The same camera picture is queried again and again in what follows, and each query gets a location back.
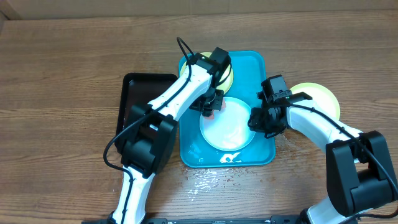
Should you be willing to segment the yellow plate top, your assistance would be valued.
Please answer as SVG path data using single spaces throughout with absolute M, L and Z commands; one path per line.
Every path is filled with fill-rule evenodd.
M 180 61 L 179 75 L 183 75 L 186 67 L 187 67 L 186 59 L 183 58 Z M 233 83 L 233 69 L 232 69 L 232 64 L 229 64 L 227 69 L 224 71 L 224 74 L 222 75 L 221 80 L 216 89 L 223 90 L 223 93 L 226 94 L 228 90 L 231 88 L 232 83 Z

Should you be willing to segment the yellow plate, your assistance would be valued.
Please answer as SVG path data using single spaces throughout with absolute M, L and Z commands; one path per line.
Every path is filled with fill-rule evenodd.
M 187 67 L 186 59 L 183 58 L 180 61 L 179 75 L 183 75 L 186 67 Z M 233 83 L 233 69 L 232 69 L 232 64 L 229 64 L 227 69 L 224 71 L 224 74 L 222 75 L 221 80 L 216 89 L 223 90 L 223 93 L 226 94 L 228 90 L 231 88 L 232 83 Z
M 317 83 L 300 83 L 290 90 L 293 94 L 304 92 L 310 95 L 329 116 L 340 119 L 340 104 L 328 88 Z

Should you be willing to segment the light blue plate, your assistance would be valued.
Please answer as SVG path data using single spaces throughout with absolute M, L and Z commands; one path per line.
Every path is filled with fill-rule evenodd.
M 212 119 L 200 116 L 200 131 L 215 149 L 237 151 L 246 147 L 255 136 L 248 127 L 251 107 L 238 98 L 226 97 L 224 100 L 226 107 L 214 110 Z

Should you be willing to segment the yellow plate bottom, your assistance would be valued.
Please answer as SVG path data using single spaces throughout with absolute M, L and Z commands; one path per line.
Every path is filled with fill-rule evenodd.
M 290 90 L 293 94 L 304 92 L 310 95 L 329 116 L 340 119 L 340 104 L 328 88 L 317 83 L 300 83 Z

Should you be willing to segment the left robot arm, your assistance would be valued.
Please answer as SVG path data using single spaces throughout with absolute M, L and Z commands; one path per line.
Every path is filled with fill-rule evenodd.
M 156 174 L 172 153 L 178 121 L 188 109 L 209 117 L 223 107 L 218 89 L 231 68 L 229 53 L 219 47 L 210 56 L 187 57 L 183 74 L 160 96 L 146 105 L 133 105 L 126 125 L 113 139 L 121 154 L 123 186 L 115 211 L 107 223 L 141 223 L 146 200 Z

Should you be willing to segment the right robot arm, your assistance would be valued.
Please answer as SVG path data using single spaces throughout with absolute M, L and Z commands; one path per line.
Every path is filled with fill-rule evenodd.
M 298 215 L 273 216 L 271 223 L 357 223 L 364 217 L 390 219 L 370 211 L 397 201 L 397 178 L 385 137 L 362 132 L 329 117 L 304 92 L 293 94 L 282 75 L 261 83 L 248 121 L 250 130 L 266 138 L 294 129 L 326 154 L 327 197 Z

